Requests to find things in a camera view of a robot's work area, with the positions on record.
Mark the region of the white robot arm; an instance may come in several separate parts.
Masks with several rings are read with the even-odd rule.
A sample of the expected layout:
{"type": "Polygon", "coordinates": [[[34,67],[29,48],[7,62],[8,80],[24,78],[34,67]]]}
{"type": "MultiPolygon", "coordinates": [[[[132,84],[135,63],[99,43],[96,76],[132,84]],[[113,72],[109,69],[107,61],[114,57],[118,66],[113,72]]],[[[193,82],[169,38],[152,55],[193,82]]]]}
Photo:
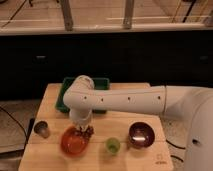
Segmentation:
{"type": "Polygon", "coordinates": [[[97,90],[86,75],[78,76],[63,95],[75,125],[89,125],[92,111],[159,115],[183,121],[187,131],[184,171],[213,171],[213,88],[153,86],[97,90]]]}

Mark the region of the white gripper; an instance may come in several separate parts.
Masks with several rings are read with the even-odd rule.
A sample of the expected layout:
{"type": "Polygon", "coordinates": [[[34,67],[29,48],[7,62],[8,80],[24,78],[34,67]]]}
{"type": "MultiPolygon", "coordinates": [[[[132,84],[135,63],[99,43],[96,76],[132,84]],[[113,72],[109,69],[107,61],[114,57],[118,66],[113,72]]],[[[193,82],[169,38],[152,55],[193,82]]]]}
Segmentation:
{"type": "Polygon", "coordinates": [[[69,118],[75,126],[86,127],[92,120],[92,112],[90,110],[71,109],[69,118]]]}

